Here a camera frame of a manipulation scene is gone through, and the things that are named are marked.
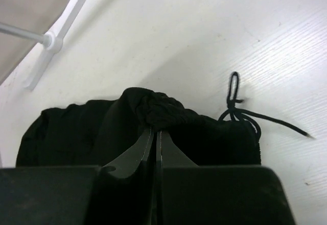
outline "drawstring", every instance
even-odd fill
[[[231,99],[230,98],[230,96],[231,96],[231,87],[232,87],[232,82],[233,82],[234,77],[236,78],[236,85],[235,85],[233,97]],[[261,128],[260,128],[259,124],[254,119],[252,119],[250,116],[260,118],[260,119],[269,120],[269,121],[272,121],[272,122],[275,122],[275,123],[278,123],[278,124],[282,124],[283,126],[291,128],[292,130],[294,130],[296,132],[299,132],[300,134],[302,134],[302,135],[304,135],[306,137],[313,138],[311,135],[309,135],[309,133],[307,133],[307,132],[301,130],[300,128],[298,128],[298,127],[296,127],[296,126],[294,126],[292,124],[289,124],[289,123],[287,123],[287,122],[285,122],[283,120],[275,119],[275,118],[272,118],[272,117],[269,117],[269,116],[266,116],[266,115],[263,115],[263,114],[257,114],[257,113],[251,112],[249,110],[246,110],[246,109],[236,108],[235,104],[240,104],[240,103],[242,103],[244,101],[242,99],[237,99],[237,93],[238,93],[238,90],[239,90],[239,83],[240,83],[239,74],[237,72],[233,72],[231,74],[230,80],[229,80],[229,88],[228,88],[228,96],[227,96],[227,107],[228,107],[228,109],[219,117],[218,121],[224,120],[224,118],[228,114],[230,114],[230,118],[233,121],[236,121],[236,118],[237,118],[248,129],[248,131],[251,133],[252,138],[255,140],[256,143],[259,142],[259,139],[261,137]],[[249,124],[246,124],[245,121],[250,122],[254,126],[254,128],[256,130],[256,133],[253,132],[253,130],[251,129],[251,126]]]

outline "white plastic stand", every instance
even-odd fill
[[[70,0],[62,15],[58,18],[53,27],[45,33],[49,42],[43,43],[43,51],[37,59],[29,77],[24,82],[24,87],[33,90],[54,54],[58,53],[62,48],[63,38],[70,29],[76,16],[80,12],[86,0]]]

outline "black drawstring bag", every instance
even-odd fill
[[[239,75],[234,72],[228,109],[218,120],[144,88],[128,88],[116,101],[96,100],[44,110],[24,134],[16,166],[103,166],[130,148],[149,127],[154,132],[168,130],[176,146],[197,165],[260,164],[261,129],[250,116],[310,136],[287,122],[236,108],[236,103],[242,102],[237,99],[238,86]],[[227,114],[231,120],[224,121]]]

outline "white surface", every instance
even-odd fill
[[[326,5],[87,0],[35,90],[24,90],[22,81],[41,46],[0,87],[3,164],[14,166],[20,139],[42,109],[115,98],[130,86],[165,92],[218,118],[236,70],[250,97],[247,109],[287,120],[317,138],[258,120],[262,162],[281,178],[298,224],[326,224]]]
[[[27,89],[32,91],[35,88],[53,56],[61,50],[63,39],[82,9],[85,1],[86,0],[70,0],[58,20],[53,24],[50,30],[45,33],[45,36],[48,36],[51,42],[50,44],[42,43],[43,51],[37,58],[29,77],[25,81],[25,87]]]

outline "cord end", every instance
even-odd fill
[[[316,140],[316,139],[317,139],[317,138],[311,136],[309,133],[306,134],[306,137],[311,138],[311,139],[313,139],[313,140]]]

